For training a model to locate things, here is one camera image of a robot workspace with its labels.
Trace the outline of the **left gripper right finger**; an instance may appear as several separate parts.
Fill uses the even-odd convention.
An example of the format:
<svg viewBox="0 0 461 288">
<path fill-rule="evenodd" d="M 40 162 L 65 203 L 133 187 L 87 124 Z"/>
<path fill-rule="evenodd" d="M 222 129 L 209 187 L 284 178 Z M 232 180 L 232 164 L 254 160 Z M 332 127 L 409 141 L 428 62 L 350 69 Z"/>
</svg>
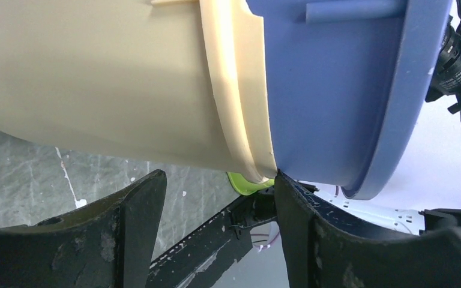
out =
<svg viewBox="0 0 461 288">
<path fill-rule="evenodd" d="M 461 287 L 461 227 L 421 236 L 386 229 L 283 172 L 274 196 L 291 287 Z"/>
</svg>

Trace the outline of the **beige bucket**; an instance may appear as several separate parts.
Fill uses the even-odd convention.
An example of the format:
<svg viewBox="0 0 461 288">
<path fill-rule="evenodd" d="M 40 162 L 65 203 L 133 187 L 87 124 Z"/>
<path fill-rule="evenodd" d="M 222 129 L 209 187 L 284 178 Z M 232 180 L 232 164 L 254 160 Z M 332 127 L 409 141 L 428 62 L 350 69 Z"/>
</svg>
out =
<svg viewBox="0 0 461 288">
<path fill-rule="evenodd" d="M 0 1 L 0 130 L 263 183 L 264 19 L 246 1 Z"/>
</svg>

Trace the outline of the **blue bucket rim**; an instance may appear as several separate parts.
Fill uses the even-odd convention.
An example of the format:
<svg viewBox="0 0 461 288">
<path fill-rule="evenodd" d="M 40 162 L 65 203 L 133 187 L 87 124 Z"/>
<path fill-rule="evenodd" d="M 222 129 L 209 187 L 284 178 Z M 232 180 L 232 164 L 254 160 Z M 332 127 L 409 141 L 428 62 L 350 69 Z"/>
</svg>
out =
<svg viewBox="0 0 461 288">
<path fill-rule="evenodd" d="M 370 200 L 411 138 L 451 1 L 249 1 L 277 168 Z"/>
</svg>

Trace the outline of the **lime green tub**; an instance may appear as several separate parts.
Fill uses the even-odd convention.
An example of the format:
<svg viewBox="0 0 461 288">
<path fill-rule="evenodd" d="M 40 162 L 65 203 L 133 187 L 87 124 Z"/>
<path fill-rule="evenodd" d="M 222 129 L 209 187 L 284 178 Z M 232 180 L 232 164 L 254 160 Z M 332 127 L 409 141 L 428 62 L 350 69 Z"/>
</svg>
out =
<svg viewBox="0 0 461 288">
<path fill-rule="evenodd" d="M 263 190 L 274 185 L 273 179 L 268 179 L 264 183 L 256 184 L 249 182 L 239 173 L 227 172 L 227 177 L 232 188 L 242 196 L 250 196 L 259 190 Z"/>
</svg>

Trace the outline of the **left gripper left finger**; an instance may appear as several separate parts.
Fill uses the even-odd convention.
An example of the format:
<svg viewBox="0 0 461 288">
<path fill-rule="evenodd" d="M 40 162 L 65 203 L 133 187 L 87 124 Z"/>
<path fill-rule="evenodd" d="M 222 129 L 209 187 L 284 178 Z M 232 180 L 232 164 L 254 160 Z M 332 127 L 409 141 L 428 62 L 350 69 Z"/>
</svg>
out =
<svg viewBox="0 0 461 288">
<path fill-rule="evenodd" d="M 0 228 L 0 287 L 145 287 L 166 186 L 155 170 L 34 226 Z"/>
</svg>

